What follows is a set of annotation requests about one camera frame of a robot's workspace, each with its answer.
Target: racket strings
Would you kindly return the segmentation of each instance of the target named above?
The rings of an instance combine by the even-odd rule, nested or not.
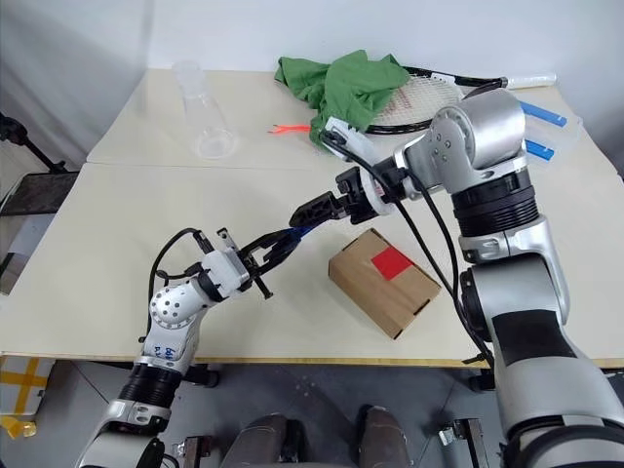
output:
[[[412,76],[395,91],[390,102],[372,122],[376,126],[402,126],[430,120],[445,105],[461,99],[454,84],[437,78]]]

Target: racket handle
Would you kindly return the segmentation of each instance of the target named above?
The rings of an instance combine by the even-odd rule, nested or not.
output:
[[[555,73],[543,73],[533,76],[510,76],[507,78],[508,90],[518,90],[519,88],[537,88],[538,86],[552,86],[557,81]]]

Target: green cloth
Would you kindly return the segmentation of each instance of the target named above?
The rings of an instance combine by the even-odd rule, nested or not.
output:
[[[356,51],[330,65],[287,57],[280,58],[279,63],[275,79],[288,86],[296,98],[319,110],[310,122],[310,139],[319,145],[319,132],[330,117],[364,130],[386,106],[394,90],[410,78],[394,57],[369,60],[365,51]]]

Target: blue handle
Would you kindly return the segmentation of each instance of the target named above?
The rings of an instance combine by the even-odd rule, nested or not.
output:
[[[534,154],[535,156],[545,159],[546,161],[550,161],[550,158],[555,154],[555,150],[551,148],[547,148],[535,141],[531,141],[530,139],[525,140],[526,144],[526,152],[530,154]]]
[[[557,127],[563,127],[567,123],[567,118],[563,115],[556,114],[550,110],[537,107],[536,105],[529,104],[528,102],[520,101],[520,107],[526,115],[532,115],[538,119],[545,120],[551,124],[555,124]]]

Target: red square label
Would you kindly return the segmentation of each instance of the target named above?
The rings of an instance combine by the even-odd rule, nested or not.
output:
[[[387,281],[392,280],[399,273],[413,265],[411,260],[397,251],[394,247],[388,247],[378,253],[372,259],[372,264],[377,268]]]

